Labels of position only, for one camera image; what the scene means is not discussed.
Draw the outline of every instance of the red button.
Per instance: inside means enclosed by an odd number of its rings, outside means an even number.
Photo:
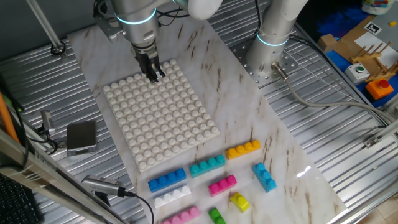
[[[380,80],[379,85],[381,88],[388,88],[390,86],[387,80]]]

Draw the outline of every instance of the light blue lego brick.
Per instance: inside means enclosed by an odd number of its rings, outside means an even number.
[[[189,167],[189,171],[191,172],[192,178],[195,178],[199,175],[210,172],[214,169],[222,167],[225,165],[225,158],[223,155],[218,155],[214,158],[211,158],[207,161],[203,161],[199,164],[195,164]]]
[[[153,180],[149,181],[148,182],[149,190],[153,193],[158,190],[162,190],[168,186],[171,186],[175,183],[183,181],[186,178],[187,178],[187,175],[185,174],[184,169],[181,168],[174,172],[170,172],[166,175],[163,175],[162,177],[159,177],[158,179],[153,179]]]
[[[271,174],[266,170],[263,163],[258,163],[253,166],[253,172],[266,192],[276,188],[276,182],[272,180]]]

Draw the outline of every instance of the white lego brick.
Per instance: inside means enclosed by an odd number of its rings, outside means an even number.
[[[167,205],[168,203],[178,200],[190,193],[191,193],[191,189],[189,188],[188,185],[184,185],[184,186],[174,189],[170,192],[167,192],[166,194],[163,194],[154,199],[155,208],[159,208],[163,205]]]
[[[136,74],[103,88],[141,172],[220,134],[176,61],[162,69],[158,83]]]
[[[344,73],[354,84],[365,81],[365,79],[367,79],[370,75],[365,66],[363,66],[361,63],[350,65]]]

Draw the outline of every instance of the pink lego brick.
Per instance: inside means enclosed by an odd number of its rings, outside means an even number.
[[[230,175],[225,179],[220,180],[217,183],[211,184],[208,188],[209,193],[212,197],[214,197],[215,195],[218,195],[228,189],[230,189],[231,187],[236,185],[236,179],[234,175]]]
[[[199,209],[196,206],[190,207],[179,213],[178,215],[174,215],[166,221],[163,221],[162,224],[183,224],[200,215]]]

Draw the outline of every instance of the yellow lego brick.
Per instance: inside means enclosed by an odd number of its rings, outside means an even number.
[[[234,195],[232,195],[229,200],[232,201],[232,203],[234,203],[234,205],[242,213],[244,213],[244,211],[246,211],[250,206],[249,202],[241,194],[239,194],[239,192],[236,192]]]
[[[254,140],[253,142],[248,142],[243,146],[238,146],[236,148],[228,149],[226,151],[226,155],[228,159],[233,159],[242,155],[245,155],[249,152],[258,150],[261,148],[261,144],[258,140]]]

